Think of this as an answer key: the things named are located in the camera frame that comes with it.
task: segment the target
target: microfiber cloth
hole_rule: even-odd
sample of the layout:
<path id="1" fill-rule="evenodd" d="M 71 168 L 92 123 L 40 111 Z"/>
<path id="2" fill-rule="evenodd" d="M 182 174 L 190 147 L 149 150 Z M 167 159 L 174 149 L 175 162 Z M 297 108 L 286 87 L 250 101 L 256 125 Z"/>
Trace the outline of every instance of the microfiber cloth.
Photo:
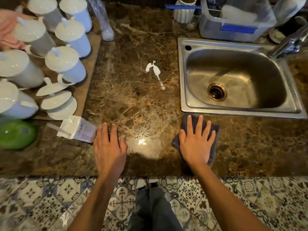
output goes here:
<path id="1" fill-rule="evenodd" d="M 192 128 L 193 128 L 194 133 L 195 133 L 196 125 L 197 125 L 197 122 L 198 122 L 198 117 L 196 117 L 195 115 L 192 115 L 192 114 L 189 114 L 189 113 L 186 113 L 184 115 L 183 120 L 182 120 L 182 124 L 181 124 L 181 129 L 183 129 L 185 131 L 186 135 L 187 135 L 187 117 L 188 117 L 188 115 L 191 115 L 191 117 L 192 117 Z M 204 120 L 203 123 L 202 123 L 202 133 L 203 133 L 205 127 L 206 127 L 206 121 Z M 215 151 L 216 151 L 216 146 L 217 146 L 217 137 L 218 137 L 218 132 L 219 132 L 219 126 L 211 124 L 211 129 L 210 129 L 210 134 L 208 136 L 208 139 L 210 138 L 212 131 L 216 131 L 216 136 L 215 136 L 214 143 L 211 146 L 211 150 L 210 150 L 210 158 L 209 158 L 209 161 L 208 161 L 208 165 L 210 165 L 210 166 L 213 164 L 214 158 L 215 158 L 215 155 L 216 155 Z M 179 134 L 177 134 L 175 136 L 175 138 L 172 140 L 172 146 L 174 146 L 179 151 L 179 153 L 181 154 Z"/>

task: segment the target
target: white mug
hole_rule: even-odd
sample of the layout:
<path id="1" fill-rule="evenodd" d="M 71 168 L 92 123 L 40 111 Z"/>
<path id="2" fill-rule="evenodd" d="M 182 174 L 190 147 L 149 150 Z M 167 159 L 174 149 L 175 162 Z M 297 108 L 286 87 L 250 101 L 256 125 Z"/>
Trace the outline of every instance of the white mug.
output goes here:
<path id="1" fill-rule="evenodd" d="M 0 114 L 16 119 L 33 116 L 39 109 L 35 100 L 11 82 L 0 81 Z"/>
<path id="2" fill-rule="evenodd" d="M 52 48 L 45 57 L 45 63 L 49 69 L 71 83 L 83 81 L 87 74 L 78 53 L 70 46 Z"/>
<path id="3" fill-rule="evenodd" d="M 64 11 L 66 17 L 68 19 L 74 17 L 78 22 L 81 22 L 86 33 L 92 28 L 92 20 L 87 5 L 86 0 L 61 0 L 59 3 L 60 9 Z"/>
<path id="4" fill-rule="evenodd" d="M 1 76 L 22 87 L 38 87 L 44 81 L 44 73 L 21 50 L 0 52 Z"/>
<path id="5" fill-rule="evenodd" d="M 29 0 L 27 7 L 37 17 L 44 17 L 46 27 L 51 32 L 54 32 L 61 22 L 62 14 L 56 0 Z"/>
<path id="6" fill-rule="evenodd" d="M 25 42 L 26 47 L 33 49 L 40 55 L 45 56 L 56 43 L 46 31 L 43 17 L 37 20 L 24 20 L 17 17 L 18 24 L 14 28 L 13 35 L 17 40 Z"/>
<path id="7" fill-rule="evenodd" d="M 91 52 L 91 45 L 85 33 L 85 28 L 74 17 L 70 20 L 62 18 L 62 22 L 56 27 L 55 35 L 75 49 L 80 58 L 86 57 Z"/>

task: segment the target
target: transparent plastic container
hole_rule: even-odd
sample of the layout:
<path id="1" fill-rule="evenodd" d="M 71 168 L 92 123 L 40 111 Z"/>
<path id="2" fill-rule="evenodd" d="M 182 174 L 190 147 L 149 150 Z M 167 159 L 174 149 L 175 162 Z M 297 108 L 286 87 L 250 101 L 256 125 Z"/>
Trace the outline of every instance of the transparent plastic container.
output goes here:
<path id="1" fill-rule="evenodd" d="M 221 11 L 208 10 L 211 6 L 201 0 L 201 7 L 203 38 L 253 42 L 276 24 L 268 0 L 226 0 Z"/>

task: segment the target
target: brown tray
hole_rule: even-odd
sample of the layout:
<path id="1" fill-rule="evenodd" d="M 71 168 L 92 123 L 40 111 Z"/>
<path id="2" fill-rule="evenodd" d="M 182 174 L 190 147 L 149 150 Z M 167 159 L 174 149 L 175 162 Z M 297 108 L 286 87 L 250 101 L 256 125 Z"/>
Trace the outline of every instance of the brown tray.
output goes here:
<path id="1" fill-rule="evenodd" d="M 86 99 L 87 99 L 87 95 L 88 95 L 88 91 L 89 91 L 89 87 L 90 87 L 90 82 L 91 82 L 91 78 L 92 78 L 92 74 L 93 74 L 93 71 L 94 71 L 94 66 L 95 66 L 95 63 L 96 63 L 96 60 L 97 60 L 99 46 L 100 46 L 100 42 L 101 42 L 101 35 L 95 34 L 94 31 L 88 33 L 87 36 L 88 36 L 90 44 L 91 44 L 91 53 L 87 57 L 81 59 L 82 64 L 86 68 L 87 75 L 82 82 L 79 82 L 79 83 L 77 83 L 73 86 L 69 86 L 66 89 L 66 90 L 71 91 L 73 97 L 75 97 L 75 99 L 77 101 L 77 109 L 76 109 L 74 115 L 80 116 L 80 117 L 82 115 L 84 104 L 85 104 Z M 55 41 L 56 41 L 57 45 L 63 45 L 63 43 L 61 43 L 61 42 L 59 43 L 58 39 L 55 39 Z M 55 71 L 50 70 L 45 65 L 44 59 L 39 59 L 39 58 L 35 58 L 35 57 L 32 57 L 32 56 L 30 56 L 30 58 L 36 65 L 38 65 L 43 70 L 46 77 L 49 77 L 53 83 L 57 82 L 58 74 Z M 45 96 L 36 96 L 36 93 L 37 93 L 38 90 L 39 90 L 39 87 L 29 89 L 29 90 L 24 90 L 24 92 L 26 94 L 28 94 L 29 96 L 31 96 L 37 102 L 37 104 L 40 107 L 42 100 L 45 98 Z M 39 111 L 34 116 L 32 116 L 31 119 L 53 120 L 52 118 L 50 118 L 48 116 L 48 114 L 44 110 L 41 110 L 41 109 L 39 109 Z"/>

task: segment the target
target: sink basin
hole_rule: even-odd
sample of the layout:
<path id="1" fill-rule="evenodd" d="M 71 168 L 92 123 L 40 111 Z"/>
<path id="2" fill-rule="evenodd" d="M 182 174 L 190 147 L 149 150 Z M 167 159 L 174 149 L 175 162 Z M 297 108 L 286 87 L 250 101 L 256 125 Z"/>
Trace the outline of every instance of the sink basin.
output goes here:
<path id="1" fill-rule="evenodd" d="M 184 112 L 307 118 L 285 59 L 268 45 L 179 38 Z"/>

